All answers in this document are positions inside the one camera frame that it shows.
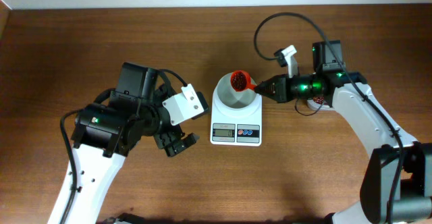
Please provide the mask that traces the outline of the orange measuring scoop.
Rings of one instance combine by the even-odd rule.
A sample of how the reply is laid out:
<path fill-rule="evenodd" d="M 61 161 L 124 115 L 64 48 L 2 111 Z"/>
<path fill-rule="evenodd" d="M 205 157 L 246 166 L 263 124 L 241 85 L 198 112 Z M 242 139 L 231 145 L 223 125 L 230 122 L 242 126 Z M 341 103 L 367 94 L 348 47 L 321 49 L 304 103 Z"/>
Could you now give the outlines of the orange measuring scoop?
<path fill-rule="evenodd" d="M 250 74 L 243 70 L 237 70 L 232 73 L 230 77 L 230 84 L 236 92 L 254 90 L 256 87 L 256 85 L 252 83 Z"/>

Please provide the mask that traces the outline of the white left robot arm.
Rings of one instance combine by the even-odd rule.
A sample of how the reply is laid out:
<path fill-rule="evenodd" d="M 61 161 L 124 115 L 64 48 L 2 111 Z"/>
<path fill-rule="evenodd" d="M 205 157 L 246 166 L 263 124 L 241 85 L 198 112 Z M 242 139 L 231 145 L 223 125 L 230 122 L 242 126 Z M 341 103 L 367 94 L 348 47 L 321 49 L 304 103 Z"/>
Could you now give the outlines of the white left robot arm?
<path fill-rule="evenodd" d="M 144 136 L 174 157 L 199 137 L 180 124 L 207 112 L 208 104 L 191 84 L 180 93 L 159 88 L 110 88 L 83 109 L 75 110 L 75 129 L 60 129 L 69 163 L 50 223 L 96 223 L 107 192 L 130 151 Z"/>

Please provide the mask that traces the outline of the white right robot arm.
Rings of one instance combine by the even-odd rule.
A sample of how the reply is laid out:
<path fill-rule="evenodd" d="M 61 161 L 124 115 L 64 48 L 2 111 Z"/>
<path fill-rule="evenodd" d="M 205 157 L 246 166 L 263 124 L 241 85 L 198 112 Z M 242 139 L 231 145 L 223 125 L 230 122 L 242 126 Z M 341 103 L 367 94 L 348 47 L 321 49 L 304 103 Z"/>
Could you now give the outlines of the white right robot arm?
<path fill-rule="evenodd" d="M 275 53 L 288 73 L 254 91 L 278 103 L 322 96 L 354 130 L 369 156 L 360 200 L 325 223 L 413 223 L 431 218 L 431 144 L 404 131 L 379 104 L 366 79 L 347 72 L 340 43 L 313 44 L 313 74 L 299 75 L 295 50 Z"/>

